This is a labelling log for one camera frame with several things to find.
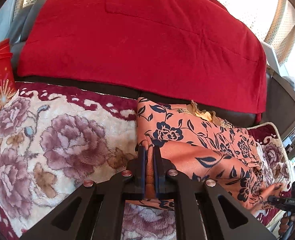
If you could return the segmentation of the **red blanket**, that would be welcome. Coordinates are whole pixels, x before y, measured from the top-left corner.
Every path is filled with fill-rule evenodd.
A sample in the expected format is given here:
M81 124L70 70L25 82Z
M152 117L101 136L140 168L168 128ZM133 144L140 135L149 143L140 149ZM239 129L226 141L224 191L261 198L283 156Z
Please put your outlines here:
M266 55L216 0L47 0L19 76L125 86L235 112L266 109Z

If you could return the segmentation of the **orange navy floral garment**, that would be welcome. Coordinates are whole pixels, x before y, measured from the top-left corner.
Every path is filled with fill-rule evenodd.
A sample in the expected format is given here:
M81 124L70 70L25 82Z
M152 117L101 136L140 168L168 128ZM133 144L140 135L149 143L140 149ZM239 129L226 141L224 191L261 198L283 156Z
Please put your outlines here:
M173 209L172 200L157 200L153 187L153 149L190 179L218 182L250 211L266 209L269 196L278 196L289 182L288 174L273 170L245 128L201 116L196 105L160 105L146 98L137 101L137 142L147 150L147 192L139 205Z

